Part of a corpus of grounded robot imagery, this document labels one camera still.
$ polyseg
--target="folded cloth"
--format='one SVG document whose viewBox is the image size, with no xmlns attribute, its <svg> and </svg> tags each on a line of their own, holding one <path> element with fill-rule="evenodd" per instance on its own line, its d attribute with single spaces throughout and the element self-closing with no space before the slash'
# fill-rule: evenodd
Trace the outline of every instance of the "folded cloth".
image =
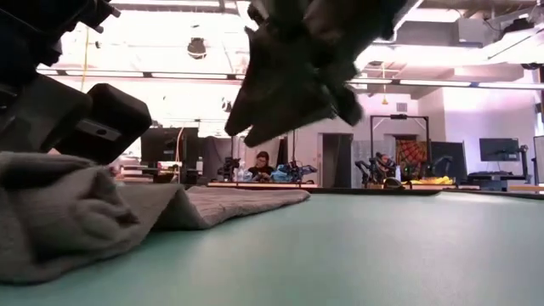
<svg viewBox="0 0 544 306">
<path fill-rule="evenodd" d="M 151 230 L 205 230 L 308 198 L 303 190 L 116 186 L 85 159 L 2 152 L 0 282 L 51 281 L 128 252 Z"/>
</svg>

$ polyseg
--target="green table surface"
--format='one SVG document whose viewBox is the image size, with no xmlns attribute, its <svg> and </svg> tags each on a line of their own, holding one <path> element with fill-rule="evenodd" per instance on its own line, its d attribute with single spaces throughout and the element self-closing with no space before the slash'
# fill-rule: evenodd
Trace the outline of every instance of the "green table surface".
<svg viewBox="0 0 544 306">
<path fill-rule="evenodd" d="M 544 304 L 544 205 L 502 196 L 313 195 L 127 255 L 2 306 Z"/>
</svg>

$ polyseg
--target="yellow cloth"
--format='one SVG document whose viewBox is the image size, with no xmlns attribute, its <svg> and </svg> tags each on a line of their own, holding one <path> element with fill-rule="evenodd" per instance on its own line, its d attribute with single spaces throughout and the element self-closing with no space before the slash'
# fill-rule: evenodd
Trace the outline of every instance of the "yellow cloth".
<svg viewBox="0 0 544 306">
<path fill-rule="evenodd" d="M 410 181 L 412 184 L 453 184 L 453 179 L 444 176 L 443 178 L 422 178 Z"/>
</svg>

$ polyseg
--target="colorful artwork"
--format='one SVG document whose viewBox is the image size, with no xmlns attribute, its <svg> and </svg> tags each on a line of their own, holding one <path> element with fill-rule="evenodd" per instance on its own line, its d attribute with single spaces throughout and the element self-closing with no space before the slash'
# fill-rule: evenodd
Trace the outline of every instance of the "colorful artwork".
<svg viewBox="0 0 544 306">
<path fill-rule="evenodd" d="M 397 140 L 395 160 L 403 175 L 419 176 L 422 163 L 427 161 L 427 142 Z"/>
</svg>

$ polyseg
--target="person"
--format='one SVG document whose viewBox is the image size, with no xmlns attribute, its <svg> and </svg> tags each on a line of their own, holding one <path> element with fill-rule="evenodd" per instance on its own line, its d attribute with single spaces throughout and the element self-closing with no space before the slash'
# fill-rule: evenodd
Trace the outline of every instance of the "person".
<svg viewBox="0 0 544 306">
<path fill-rule="evenodd" d="M 270 181 L 270 175 L 274 169 L 269 165 L 270 156 L 266 151 L 261 151 L 257 154 L 257 160 L 254 167 L 247 169 L 252 174 L 254 181 Z"/>
</svg>

